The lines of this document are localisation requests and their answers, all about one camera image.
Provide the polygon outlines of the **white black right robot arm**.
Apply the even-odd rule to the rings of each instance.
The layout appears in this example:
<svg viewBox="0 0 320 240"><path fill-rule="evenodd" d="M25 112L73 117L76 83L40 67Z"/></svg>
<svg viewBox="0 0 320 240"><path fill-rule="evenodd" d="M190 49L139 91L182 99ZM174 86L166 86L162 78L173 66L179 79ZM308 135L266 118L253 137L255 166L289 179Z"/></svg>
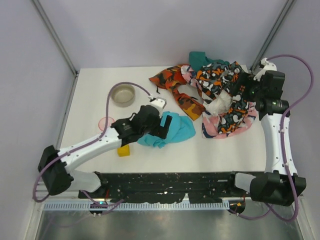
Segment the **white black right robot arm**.
<svg viewBox="0 0 320 240"><path fill-rule="evenodd" d="M287 207L295 201L294 195L305 190L307 182L298 176L293 163L289 140L290 104L281 98L284 81L285 74L275 70L266 71L259 80L245 72L239 75L231 92L241 93L244 100L255 104L266 150L264 173L254 176L236 172L234 186L248 192L256 202Z"/></svg>

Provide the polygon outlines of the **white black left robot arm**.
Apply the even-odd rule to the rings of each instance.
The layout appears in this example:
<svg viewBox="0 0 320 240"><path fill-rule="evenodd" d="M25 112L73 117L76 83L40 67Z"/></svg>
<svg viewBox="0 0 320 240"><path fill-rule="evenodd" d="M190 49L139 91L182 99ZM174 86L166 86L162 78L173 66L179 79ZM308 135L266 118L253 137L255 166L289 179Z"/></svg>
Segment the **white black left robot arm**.
<svg viewBox="0 0 320 240"><path fill-rule="evenodd" d="M38 171L50 196L67 190L95 192L102 185L95 172L83 172L77 168L87 161L137 142L146 134L165 139L171 116L164 116L151 105L143 105L128 118L116 120L105 131L64 149L50 145L43 150Z"/></svg>

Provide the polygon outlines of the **light blue cloth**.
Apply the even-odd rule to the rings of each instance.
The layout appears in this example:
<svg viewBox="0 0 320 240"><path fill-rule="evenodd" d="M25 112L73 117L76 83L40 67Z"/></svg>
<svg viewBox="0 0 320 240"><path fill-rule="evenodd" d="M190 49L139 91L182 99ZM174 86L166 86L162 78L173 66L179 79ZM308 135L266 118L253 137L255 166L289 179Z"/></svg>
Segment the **light blue cloth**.
<svg viewBox="0 0 320 240"><path fill-rule="evenodd" d="M171 117L171 123L165 139L146 134L137 143L145 147L165 147L167 144L184 142L196 135L193 121L188 116L179 115L176 112L165 111L162 114L160 126L163 127L167 117Z"/></svg>

